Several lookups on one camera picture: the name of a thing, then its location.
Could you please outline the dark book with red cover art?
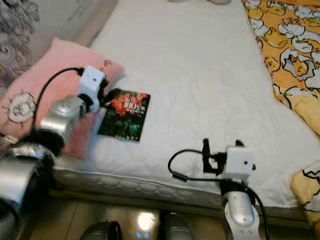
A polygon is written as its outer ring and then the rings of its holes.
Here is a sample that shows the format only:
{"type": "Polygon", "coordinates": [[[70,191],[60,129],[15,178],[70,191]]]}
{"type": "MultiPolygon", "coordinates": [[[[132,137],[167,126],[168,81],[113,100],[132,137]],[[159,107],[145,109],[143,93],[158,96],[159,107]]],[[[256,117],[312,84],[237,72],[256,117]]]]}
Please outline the dark book with red cover art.
{"type": "Polygon", "coordinates": [[[139,142],[151,100],[148,93],[114,88],[114,98],[106,106],[97,134],[139,142]]]}

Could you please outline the pink cartoon pillow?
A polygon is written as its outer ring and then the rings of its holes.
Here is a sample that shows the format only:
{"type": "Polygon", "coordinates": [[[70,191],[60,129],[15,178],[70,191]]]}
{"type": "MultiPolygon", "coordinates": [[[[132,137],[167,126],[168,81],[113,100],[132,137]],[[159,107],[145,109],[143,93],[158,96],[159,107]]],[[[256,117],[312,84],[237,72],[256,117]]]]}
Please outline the pink cartoon pillow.
{"type": "MultiPolygon", "coordinates": [[[[22,77],[29,83],[30,93],[32,93],[36,101],[42,87],[55,73],[69,67],[86,66],[93,66],[103,71],[106,80],[110,84],[114,84],[125,73],[125,68],[118,62],[113,62],[85,46],[54,38],[45,55],[30,67],[26,73],[22,74],[22,77]]],[[[39,123],[48,114],[52,103],[77,93],[80,78],[75,71],[66,71],[58,75],[48,85],[38,106],[36,123],[39,123]]],[[[82,161],[86,160],[97,116],[97,113],[90,113],[82,118],[73,135],[71,135],[70,142],[62,149],[62,154],[82,161]]],[[[29,129],[24,130],[23,135],[18,138],[27,135],[30,132],[30,128],[31,124],[29,129]]]]}

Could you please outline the yellow cartoon egg blanket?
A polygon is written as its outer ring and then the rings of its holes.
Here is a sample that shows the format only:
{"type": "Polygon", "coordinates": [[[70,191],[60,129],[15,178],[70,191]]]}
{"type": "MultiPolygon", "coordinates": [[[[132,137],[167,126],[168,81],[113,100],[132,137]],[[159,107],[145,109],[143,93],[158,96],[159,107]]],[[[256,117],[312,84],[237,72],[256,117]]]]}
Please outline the yellow cartoon egg blanket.
{"type": "Polygon", "coordinates": [[[275,98],[320,146],[320,0],[241,0],[275,98]]]}

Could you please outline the beige bed base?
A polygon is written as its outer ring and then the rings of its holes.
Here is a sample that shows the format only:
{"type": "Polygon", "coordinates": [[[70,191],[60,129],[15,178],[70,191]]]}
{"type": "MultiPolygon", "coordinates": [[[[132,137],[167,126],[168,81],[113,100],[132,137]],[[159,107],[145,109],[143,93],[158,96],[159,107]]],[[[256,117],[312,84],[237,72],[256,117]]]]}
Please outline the beige bed base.
{"type": "MultiPolygon", "coordinates": [[[[55,178],[65,188],[86,194],[112,195],[171,202],[219,209],[222,206],[220,188],[212,182],[181,182],[172,178],[163,166],[151,168],[82,166],[56,167],[55,178]]],[[[264,174],[257,170],[247,179],[249,187],[262,200],[269,217],[305,222],[306,214],[290,188],[290,181],[281,171],[264,174]]]]}

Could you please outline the grey robot right leg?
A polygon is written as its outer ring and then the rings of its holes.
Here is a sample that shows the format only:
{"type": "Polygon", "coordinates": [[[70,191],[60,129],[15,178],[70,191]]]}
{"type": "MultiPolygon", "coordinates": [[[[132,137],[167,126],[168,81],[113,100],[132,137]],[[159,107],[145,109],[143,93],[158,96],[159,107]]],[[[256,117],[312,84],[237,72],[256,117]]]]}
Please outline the grey robot right leg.
{"type": "Polygon", "coordinates": [[[175,212],[161,211],[158,240],[195,240],[185,218],[175,212]]]}

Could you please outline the grey robot leg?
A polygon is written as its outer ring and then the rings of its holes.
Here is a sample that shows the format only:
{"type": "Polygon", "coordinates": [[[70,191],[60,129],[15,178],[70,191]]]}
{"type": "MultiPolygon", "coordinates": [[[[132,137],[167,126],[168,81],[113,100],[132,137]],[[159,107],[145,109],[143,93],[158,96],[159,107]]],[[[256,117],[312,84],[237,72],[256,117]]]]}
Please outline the grey robot leg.
{"type": "Polygon", "coordinates": [[[161,211],[158,240],[195,240],[185,218],[175,212],[161,211]]]}
{"type": "Polygon", "coordinates": [[[122,240],[122,228],[118,221],[96,222],[87,227],[79,240],[122,240]]]}

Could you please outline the white quilted mattress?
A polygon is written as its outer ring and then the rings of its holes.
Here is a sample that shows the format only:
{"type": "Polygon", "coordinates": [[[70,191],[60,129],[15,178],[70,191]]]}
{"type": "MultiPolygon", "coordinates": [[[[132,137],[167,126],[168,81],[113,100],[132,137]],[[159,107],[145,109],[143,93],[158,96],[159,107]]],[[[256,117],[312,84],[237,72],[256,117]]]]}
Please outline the white quilted mattress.
{"type": "Polygon", "coordinates": [[[151,95],[141,139],[96,135],[86,160],[63,157],[55,168],[147,169],[174,153],[174,170],[202,178],[202,140],[213,153],[236,140],[255,155],[256,173],[294,174],[320,161],[314,132],[274,97],[272,80],[240,0],[119,0],[91,49],[123,66],[122,90],[151,95]]]}

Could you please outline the beige padded bed board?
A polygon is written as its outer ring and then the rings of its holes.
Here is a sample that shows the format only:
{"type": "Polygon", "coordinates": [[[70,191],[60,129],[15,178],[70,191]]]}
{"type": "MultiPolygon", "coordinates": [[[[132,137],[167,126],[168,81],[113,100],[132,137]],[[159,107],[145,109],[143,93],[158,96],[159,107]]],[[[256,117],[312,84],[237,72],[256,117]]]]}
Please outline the beige padded bed board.
{"type": "Polygon", "coordinates": [[[39,20],[30,35],[33,50],[45,50],[53,38],[90,46],[119,0],[33,0],[39,20]]]}

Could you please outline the grey robot left leg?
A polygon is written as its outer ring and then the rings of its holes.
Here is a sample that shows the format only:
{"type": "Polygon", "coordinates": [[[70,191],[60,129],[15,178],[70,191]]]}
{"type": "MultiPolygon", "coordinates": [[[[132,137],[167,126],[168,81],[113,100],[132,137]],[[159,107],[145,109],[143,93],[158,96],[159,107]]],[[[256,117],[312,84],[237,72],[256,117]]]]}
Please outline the grey robot left leg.
{"type": "Polygon", "coordinates": [[[96,222],[87,227],[79,240],[122,240],[122,228],[118,221],[96,222]]]}

